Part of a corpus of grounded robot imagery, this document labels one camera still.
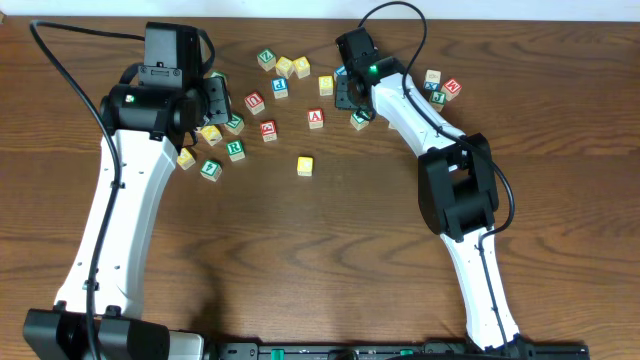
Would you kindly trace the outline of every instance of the wooden table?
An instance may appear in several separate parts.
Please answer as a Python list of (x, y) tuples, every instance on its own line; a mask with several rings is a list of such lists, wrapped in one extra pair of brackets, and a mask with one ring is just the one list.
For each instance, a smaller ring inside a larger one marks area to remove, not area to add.
[[(50, 308), (73, 262), (93, 198), (100, 133), (28, 31), (0, 26), (0, 358), (32, 358), (29, 308)], [(148, 19), (58, 18), (143, 34)], [(417, 206), (415, 156), (387, 121), (360, 132), (318, 96), (317, 76), (340, 65), (334, 39), (357, 21), (164, 19), (201, 27), (215, 69), (229, 76), (247, 158), (196, 147), (223, 162), (218, 183), (177, 169), (158, 211), (144, 319), (265, 342), (422, 342), (462, 337), (465, 312), (442, 241)], [(416, 21), (371, 21), (381, 51), (405, 64)], [(461, 95), (443, 116), (482, 132), (509, 176), (518, 211), (497, 240), (512, 314), (537, 341), (584, 340), (593, 359), (640, 351), (640, 27), (632, 24), (432, 21), (412, 75), (438, 69)], [(42, 30), (98, 104), (141, 61), (139, 42)], [(312, 76), (274, 100), (256, 54), (305, 55)], [(242, 99), (258, 90), (266, 111)], [(310, 131), (306, 110), (322, 107)], [(276, 120), (263, 143), (258, 123)], [(225, 142), (236, 139), (224, 134)], [(296, 158), (316, 160), (312, 178)], [(505, 196), (497, 221), (506, 215)]]

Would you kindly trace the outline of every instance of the yellow block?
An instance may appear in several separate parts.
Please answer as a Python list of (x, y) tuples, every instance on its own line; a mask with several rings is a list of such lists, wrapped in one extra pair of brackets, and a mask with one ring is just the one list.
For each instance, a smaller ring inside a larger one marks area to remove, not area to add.
[(193, 158), (193, 155), (186, 148), (182, 148), (180, 151), (180, 156), (178, 156), (178, 165), (184, 170), (187, 170), (191, 167), (191, 165), (196, 163), (196, 160)]
[(286, 57), (280, 57), (276, 63), (276, 74), (284, 76), (286, 79), (293, 73), (293, 62)]
[(215, 125), (205, 126), (200, 130), (200, 134), (204, 137), (209, 145), (213, 146), (222, 140), (222, 134)]
[(311, 64), (309, 64), (309, 60), (307, 60), (305, 56), (293, 60), (293, 66), (295, 67), (296, 74), (298, 74), (298, 79), (302, 79), (311, 74)]
[(313, 158), (300, 156), (298, 157), (298, 175), (311, 176), (313, 173)]
[(333, 78), (331, 76), (320, 76), (318, 85), (320, 85), (320, 96), (333, 95)]

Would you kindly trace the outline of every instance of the block face with letter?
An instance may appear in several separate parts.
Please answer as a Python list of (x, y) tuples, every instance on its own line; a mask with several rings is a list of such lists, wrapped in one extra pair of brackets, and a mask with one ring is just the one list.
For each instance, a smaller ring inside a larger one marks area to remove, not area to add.
[(311, 75), (311, 64), (305, 56), (293, 60), (293, 67), (298, 75), (298, 79)]
[(276, 122), (273, 120), (264, 121), (263, 123), (261, 123), (260, 132), (262, 133), (262, 140), (264, 140), (264, 142), (278, 139), (278, 133), (276, 132)]
[(231, 121), (224, 124), (225, 129), (233, 135), (240, 135), (242, 129), (244, 129), (244, 119), (240, 115), (231, 115)]
[(232, 141), (227, 144), (227, 152), (231, 161), (238, 161), (244, 159), (244, 147), (240, 140)]
[(311, 176), (313, 174), (313, 158), (300, 156), (298, 157), (298, 175)]
[(318, 85), (320, 86), (320, 96), (333, 95), (333, 79), (331, 76), (320, 76)]
[(187, 148), (182, 148), (182, 150), (180, 150), (180, 156), (178, 156), (177, 163), (183, 170), (187, 170), (196, 163), (196, 160)]
[(258, 54), (258, 64), (264, 69), (269, 71), (276, 66), (276, 54), (271, 49), (264, 49)]
[(357, 112), (351, 114), (351, 125), (353, 125), (356, 130), (360, 131), (365, 126), (369, 125), (369, 119), (358, 115)]
[(258, 92), (253, 92), (244, 98), (244, 103), (247, 105), (247, 109), (251, 111), (253, 115), (256, 115), (260, 111), (264, 110), (264, 99)]
[(273, 89), (273, 96), (276, 99), (289, 96), (289, 87), (287, 86), (287, 79), (277, 78), (271, 80), (271, 88)]
[(202, 169), (200, 169), (200, 175), (202, 175), (205, 179), (209, 179), (213, 182), (218, 181), (218, 178), (220, 178), (220, 174), (222, 174), (222, 167), (215, 161), (205, 161)]
[(214, 71), (211, 73), (211, 76), (209, 77), (221, 77), (222, 80), (224, 80), (224, 85), (227, 86), (227, 75), (221, 71)]
[(284, 56), (280, 57), (280, 60), (276, 63), (276, 74), (288, 79), (293, 73), (293, 62)]
[(442, 89), (440, 91), (445, 94), (447, 101), (451, 101), (460, 94), (460, 90), (462, 90), (462, 85), (460, 85), (456, 79), (450, 79), (446, 83), (442, 84)]
[(424, 89), (427, 91), (438, 91), (440, 85), (440, 71), (427, 70), (424, 77)]
[(347, 69), (344, 65), (340, 66), (333, 72), (333, 81), (338, 81), (338, 76), (340, 75), (347, 75)]
[(318, 129), (324, 126), (324, 113), (322, 109), (311, 109), (307, 112), (309, 129)]
[(429, 104), (432, 108), (434, 108), (437, 112), (442, 111), (444, 104), (447, 102), (447, 96), (444, 92), (434, 91), (431, 93), (431, 97), (429, 98)]
[(215, 125), (205, 126), (200, 129), (200, 134), (202, 137), (209, 143), (209, 145), (213, 146), (222, 140), (222, 134), (220, 134), (220, 130)]

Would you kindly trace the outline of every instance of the cable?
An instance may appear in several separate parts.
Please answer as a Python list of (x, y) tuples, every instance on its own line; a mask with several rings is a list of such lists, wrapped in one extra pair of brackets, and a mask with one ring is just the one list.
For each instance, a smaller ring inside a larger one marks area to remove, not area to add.
[(513, 218), (515, 216), (515, 211), (516, 211), (516, 204), (515, 204), (515, 198), (513, 196), (513, 191), (511, 189), (511, 185), (509, 184), (509, 181), (507, 180), (507, 177), (504, 175), (504, 173), (502, 172), (502, 170), (500, 170), (500, 168), (498, 167), (498, 165), (491, 160), (490, 156), (485, 153), (483, 150), (469, 144), (468, 142), (459, 139), (455, 136), (452, 136), (450, 134), (448, 134), (447, 132), (445, 132), (442, 129), (442, 126), (438, 126), (436, 123), (433, 122), (433, 120), (431, 120), (429, 118), (429, 116), (427, 116), (427, 114), (425, 114), (422, 109), (420, 109), (420, 107), (418, 106), (418, 104), (416, 104), (416, 102), (413, 100), (413, 98), (410, 96), (409, 93), (409, 89), (407, 89), (407, 75), (409, 74), (409, 70), (411, 69), (411, 66), (413, 66), (414, 61), (416, 60), (416, 58), (418, 57), (418, 55), (420, 54), (420, 51), (422, 50), (422, 47), (424, 46), (426, 40), (427, 40), (427, 33), (428, 33), (428, 27), (427, 27), (427, 20), (425, 19), (424, 15), (422, 14), (422, 12), (420, 11), (420, 9), (418, 9), (417, 7), (415, 7), (412, 4), (409, 4), (407, 2), (404, 1), (390, 1), (388, 3), (384, 3), (382, 5), (379, 5), (377, 7), (375, 7), (373, 10), (369, 11), (363, 18), (362, 20), (360, 20), (360, 23), (358, 24), (358, 27), (362, 27), (362, 25), (364, 25), (364, 22), (367, 20), (367, 18), (369, 16), (371, 16), (371, 14), (373, 14), (374, 12), (390, 6), (390, 5), (404, 5), (407, 6), (411, 9), (413, 9), (416, 13), (418, 13), (418, 15), (420, 15), (420, 18), (422, 19), (422, 25), (423, 25), (423, 35), (422, 35), (422, 41), (420, 42), (420, 46), (418, 46), (418, 50), (416, 50), (416, 53), (413, 55), (413, 57), (411, 58), (411, 61), (409, 61), (409, 65), (407, 66), (407, 68), (405, 69), (404, 73), (402, 74), (402, 91), (404, 96), (409, 100), (409, 102), (411, 103), (411, 105), (415, 108), (415, 110), (427, 121), (427, 123), (429, 123), (429, 125), (431, 125), (431, 127), (433, 127), (436, 132), (442, 136), (444, 136), (445, 138), (453, 141), (454, 143), (458, 144), (460, 147), (462, 147), (463, 149), (473, 152), (476, 155), (478, 155), (478, 157), (480, 159), (482, 159), (485, 163), (487, 163), (489, 166), (491, 166), (491, 168), (493, 169), (493, 171), (496, 173), (496, 175), (498, 175), (498, 178), (500, 178), (500, 181), (502, 182), (502, 185), (504, 185), (504, 189), (507, 193), (507, 198), (508, 198), (508, 202), (509, 202), (509, 215), (507, 216), (507, 219), (505, 220), (504, 224), (502, 224), (500, 227), (495, 228), (493, 230), (490, 230), (484, 234), (482, 234), (479, 239), (478, 239), (478, 245), (476, 246), (476, 248), (478, 249), (478, 251), (480, 252), (480, 258), (482, 259), (482, 264), (484, 267), (484, 273), (485, 273), (485, 277), (487, 279), (487, 286), (489, 288), (489, 295), (491, 296), (491, 302), (492, 302), (492, 306), (493, 306), (493, 311), (496, 314), (496, 319), (498, 320), (498, 327), (500, 328), (500, 333), (502, 335), (502, 340), (504, 342), (504, 350), (507, 349), (507, 336), (505, 334), (504, 331), (504, 326), (502, 324), (502, 320), (500, 318), (500, 314), (498, 312), (498, 306), (496, 304), (496, 300), (495, 300), (495, 294), (493, 292), (493, 286), (491, 285), (491, 279), (489, 277), (489, 270), (487, 268), (487, 262), (486, 262), (486, 258), (484, 256), (484, 247), (482, 246), (483, 241), (486, 237), (491, 236), (491, 235), (495, 235), (497, 233), (500, 233), (504, 230), (506, 230), (509, 225), (511, 225), (511, 223), (513, 222)]
[(107, 142), (107, 146), (109, 147), (109, 151), (111, 152), (111, 158), (113, 159), (113, 182), (111, 183), (111, 194), (109, 195), (109, 201), (107, 202), (107, 208), (104, 213), (104, 217), (102, 219), (102, 224), (100, 225), (100, 231), (98, 232), (98, 238), (96, 239), (96, 246), (93, 249), (93, 255), (91, 257), (91, 265), (89, 266), (89, 276), (86, 281), (87, 287), (87, 313), (86, 313), (86, 325), (87, 325), (87, 337), (89, 342), (89, 349), (91, 350), (91, 354), (95, 360), (101, 359), (100, 357), (100, 349), (98, 347), (98, 337), (96, 332), (96, 324), (95, 324), (95, 284), (96, 284), (96, 273), (98, 272), (98, 261), (100, 259), (100, 252), (102, 250), (102, 245), (104, 243), (104, 237), (107, 232), (107, 228), (109, 226), (109, 220), (111, 219), (111, 214), (113, 213), (113, 207), (116, 202), (116, 197), (118, 195), (118, 190), (120, 189), (120, 179), (122, 177), (121, 167), (120, 167), (120, 157), (118, 156), (118, 152), (116, 150), (116, 146), (113, 143), (113, 139), (107, 132), (107, 129), (104, 127), (102, 122), (102, 118), (100, 117), (100, 113), (96, 110), (96, 107), (93, 105), (87, 94), (82, 90), (80, 85), (73, 79), (71, 74), (62, 66), (62, 64), (56, 59), (53, 53), (47, 48), (44, 41), (38, 34), (38, 26), (49, 27), (53, 29), (67, 30), (73, 32), (79, 32), (88, 35), (96, 35), (96, 36), (105, 36), (112, 38), (120, 38), (120, 39), (132, 39), (132, 40), (141, 40), (144, 41), (144, 37), (138, 35), (129, 35), (129, 34), (120, 34), (120, 33), (111, 33), (90, 29), (83, 29), (70, 25), (57, 24), (49, 21), (42, 20), (34, 20), (29, 25), (29, 29), (31, 30), (31, 34), (33, 35), (34, 40), (40, 47), (40, 50), (49, 58), (49, 61), (53, 64), (53, 66), (60, 72), (60, 75), (67, 80), (71, 88), (80, 96), (80, 99), (84, 102), (84, 104), (91, 112), (91, 115), (96, 119), (102, 134)]

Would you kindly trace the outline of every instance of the wooden block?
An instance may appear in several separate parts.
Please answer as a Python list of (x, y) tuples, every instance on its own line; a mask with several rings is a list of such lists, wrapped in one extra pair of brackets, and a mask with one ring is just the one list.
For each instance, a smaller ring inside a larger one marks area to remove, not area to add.
[(313, 174), (313, 158), (299, 156), (298, 157), (298, 175), (311, 176)]
[(264, 140), (264, 142), (278, 139), (278, 133), (276, 132), (276, 122), (273, 120), (262, 122), (260, 124), (260, 132), (262, 133), (262, 140)]
[(424, 77), (424, 89), (438, 91), (438, 86), (440, 86), (440, 71), (427, 70), (427, 75)]
[(433, 107), (437, 112), (442, 111), (444, 104), (447, 102), (447, 96), (444, 92), (434, 91), (431, 93), (431, 97), (429, 98), (429, 104)]
[(333, 79), (331, 76), (320, 76), (318, 85), (320, 86), (320, 96), (333, 95)]
[(441, 91), (447, 97), (447, 101), (451, 101), (460, 94), (460, 90), (462, 90), (462, 85), (460, 85), (456, 79), (449, 79), (449, 81), (442, 84)]
[(244, 159), (244, 148), (240, 140), (232, 141), (227, 144), (227, 152), (231, 161)]
[(193, 155), (191, 155), (191, 152), (187, 150), (187, 148), (182, 148), (177, 163), (183, 170), (187, 170), (196, 163), (196, 159), (193, 158)]
[(298, 79), (311, 75), (311, 64), (306, 57), (300, 57), (293, 61), (293, 67), (298, 75)]
[(209, 77), (221, 77), (224, 80), (224, 86), (227, 86), (227, 75), (221, 71), (214, 71)]
[(318, 129), (324, 126), (324, 113), (322, 109), (311, 109), (307, 111), (309, 129)]
[(354, 112), (353, 114), (351, 114), (351, 125), (353, 125), (353, 127), (356, 128), (356, 130), (360, 131), (365, 126), (369, 125), (369, 119), (368, 118), (365, 119), (361, 116), (358, 116), (358, 114)]
[(224, 124), (224, 127), (233, 135), (240, 135), (242, 129), (244, 129), (244, 119), (240, 115), (231, 115), (231, 121)]
[(264, 99), (262, 99), (262, 96), (260, 96), (257, 91), (244, 98), (244, 103), (253, 115), (264, 110)]
[(338, 81), (338, 76), (340, 75), (347, 75), (347, 69), (344, 65), (340, 66), (333, 72), (333, 81)]
[(271, 88), (273, 89), (273, 96), (276, 99), (289, 96), (289, 87), (287, 86), (287, 79), (277, 78), (271, 80)]
[(293, 62), (284, 56), (280, 57), (280, 60), (276, 63), (276, 74), (288, 79), (293, 73)]
[(276, 54), (271, 49), (264, 49), (258, 54), (258, 64), (264, 71), (269, 71), (276, 66)]
[(200, 134), (202, 137), (209, 143), (209, 145), (213, 146), (222, 140), (222, 134), (220, 134), (220, 130), (215, 125), (205, 126), (200, 129)]
[(222, 167), (215, 161), (205, 161), (202, 169), (200, 169), (200, 175), (213, 182), (218, 181), (220, 174), (222, 174)]

